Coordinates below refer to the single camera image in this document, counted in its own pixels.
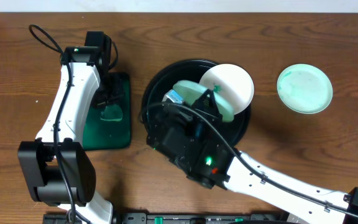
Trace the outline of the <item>mint plate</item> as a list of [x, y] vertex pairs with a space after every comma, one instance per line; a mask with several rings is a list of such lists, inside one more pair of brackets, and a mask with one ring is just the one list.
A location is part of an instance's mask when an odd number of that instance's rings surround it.
[[[176, 91], [187, 104], [192, 105], [208, 88], [196, 82], [180, 80], [173, 85], [173, 90]], [[223, 116], [223, 122], [229, 123], [233, 121], [234, 108], [219, 94], [213, 93], [218, 110]]]
[[277, 93], [284, 105], [297, 113], [316, 114], [333, 98], [333, 86], [319, 68], [298, 63], [285, 68], [277, 79]]

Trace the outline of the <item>green scouring sponge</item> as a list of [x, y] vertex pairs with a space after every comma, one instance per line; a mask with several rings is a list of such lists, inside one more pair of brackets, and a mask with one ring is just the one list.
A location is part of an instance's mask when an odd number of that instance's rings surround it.
[[119, 105], [108, 105], [101, 112], [100, 119], [103, 121], [121, 121], [123, 117], [122, 109]]

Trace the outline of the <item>white plate with green stain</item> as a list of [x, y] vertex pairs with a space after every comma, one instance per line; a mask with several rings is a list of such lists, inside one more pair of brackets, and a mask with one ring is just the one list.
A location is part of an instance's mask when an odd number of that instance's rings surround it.
[[254, 96], [254, 83], [242, 67], [219, 64], [207, 70], [199, 81], [200, 85], [213, 90], [234, 109], [234, 114], [244, 111]]

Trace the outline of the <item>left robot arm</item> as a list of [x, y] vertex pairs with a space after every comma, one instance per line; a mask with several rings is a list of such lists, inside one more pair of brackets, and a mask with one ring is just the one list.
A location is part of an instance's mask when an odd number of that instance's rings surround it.
[[83, 46], [50, 49], [60, 54], [61, 79], [48, 118], [33, 141], [22, 141], [18, 159], [35, 202], [67, 211], [65, 222], [111, 223], [113, 205], [96, 191], [96, 171], [83, 149], [90, 108], [124, 98], [118, 75], [110, 73], [115, 44], [102, 31], [89, 31]]

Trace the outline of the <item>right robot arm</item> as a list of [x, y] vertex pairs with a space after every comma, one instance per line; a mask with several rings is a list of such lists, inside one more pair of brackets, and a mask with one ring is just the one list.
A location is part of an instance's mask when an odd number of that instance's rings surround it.
[[358, 188], [322, 189], [236, 149], [250, 118], [249, 102], [236, 95], [153, 87], [145, 92], [140, 115], [147, 144], [203, 187], [250, 195], [308, 223], [358, 223]]

